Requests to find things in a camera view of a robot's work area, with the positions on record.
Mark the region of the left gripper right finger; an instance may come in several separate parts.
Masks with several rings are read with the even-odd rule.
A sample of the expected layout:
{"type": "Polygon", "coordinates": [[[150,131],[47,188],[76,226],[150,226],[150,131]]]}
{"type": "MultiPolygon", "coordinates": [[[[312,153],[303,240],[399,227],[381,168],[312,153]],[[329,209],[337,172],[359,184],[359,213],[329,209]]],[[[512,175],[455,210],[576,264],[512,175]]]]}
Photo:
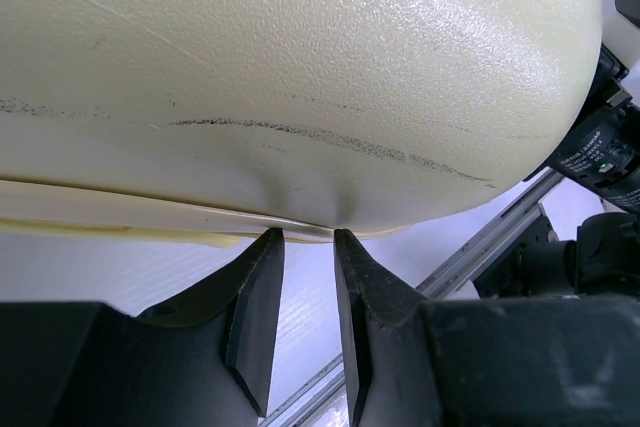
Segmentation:
{"type": "Polygon", "coordinates": [[[434,301],[346,229],[334,265],[354,426],[635,426],[639,306],[434,301]]]}

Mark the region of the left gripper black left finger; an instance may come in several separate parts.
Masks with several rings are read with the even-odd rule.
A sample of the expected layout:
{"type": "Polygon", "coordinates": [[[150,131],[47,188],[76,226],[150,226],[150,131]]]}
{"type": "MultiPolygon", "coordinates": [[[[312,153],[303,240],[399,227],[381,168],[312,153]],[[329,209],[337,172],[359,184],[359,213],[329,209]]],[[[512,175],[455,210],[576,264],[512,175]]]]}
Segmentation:
{"type": "Polygon", "coordinates": [[[179,294],[1,307],[5,426],[254,426],[267,411],[285,240],[269,229],[179,294]]]}

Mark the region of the yellow hard-shell suitcase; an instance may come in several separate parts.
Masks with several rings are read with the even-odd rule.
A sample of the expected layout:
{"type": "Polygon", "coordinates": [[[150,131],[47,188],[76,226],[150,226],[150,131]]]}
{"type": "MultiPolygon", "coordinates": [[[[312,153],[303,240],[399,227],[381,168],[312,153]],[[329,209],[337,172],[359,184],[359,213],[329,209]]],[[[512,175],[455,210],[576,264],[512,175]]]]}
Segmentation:
{"type": "Polygon", "coordinates": [[[1,223],[377,237],[538,168],[601,0],[1,0],[1,223]]]}

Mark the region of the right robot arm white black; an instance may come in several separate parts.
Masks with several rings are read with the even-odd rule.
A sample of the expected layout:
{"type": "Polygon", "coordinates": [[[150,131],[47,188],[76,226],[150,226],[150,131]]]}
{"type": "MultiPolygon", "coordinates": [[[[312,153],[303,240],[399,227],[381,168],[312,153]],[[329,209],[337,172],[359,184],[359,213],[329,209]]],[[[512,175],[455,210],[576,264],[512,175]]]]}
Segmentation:
{"type": "Polygon", "coordinates": [[[576,121],[545,164],[595,195],[573,239],[548,221],[522,233],[474,281],[483,299],[606,296],[639,299],[639,105],[628,69],[601,47],[576,121]]]}

